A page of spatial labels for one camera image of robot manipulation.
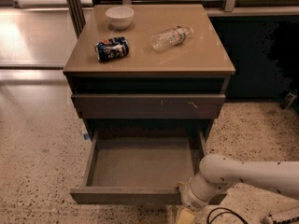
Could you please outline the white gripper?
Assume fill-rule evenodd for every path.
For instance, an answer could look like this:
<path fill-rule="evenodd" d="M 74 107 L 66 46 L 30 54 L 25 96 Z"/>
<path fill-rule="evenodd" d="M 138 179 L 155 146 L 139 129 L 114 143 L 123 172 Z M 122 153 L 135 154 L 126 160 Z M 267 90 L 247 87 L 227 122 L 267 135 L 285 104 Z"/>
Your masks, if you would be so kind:
<path fill-rule="evenodd" d="M 176 224 L 194 224 L 195 215 L 191 211 L 200 211 L 207 205 L 219 205 L 226 197 L 230 184 L 217 184 L 195 175 L 187 182 L 179 182 L 181 203 L 186 207 L 178 211 Z"/>

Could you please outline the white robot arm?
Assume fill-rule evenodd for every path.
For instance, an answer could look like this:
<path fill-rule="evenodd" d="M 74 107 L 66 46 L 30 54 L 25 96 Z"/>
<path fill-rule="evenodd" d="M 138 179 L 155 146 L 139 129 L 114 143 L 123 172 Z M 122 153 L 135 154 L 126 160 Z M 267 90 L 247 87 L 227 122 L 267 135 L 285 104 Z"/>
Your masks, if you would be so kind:
<path fill-rule="evenodd" d="M 199 163 L 199 172 L 188 182 L 180 182 L 183 208 L 176 224 L 195 224 L 196 214 L 209 202 L 237 183 L 299 199 L 298 161 L 236 161 L 208 154 Z"/>

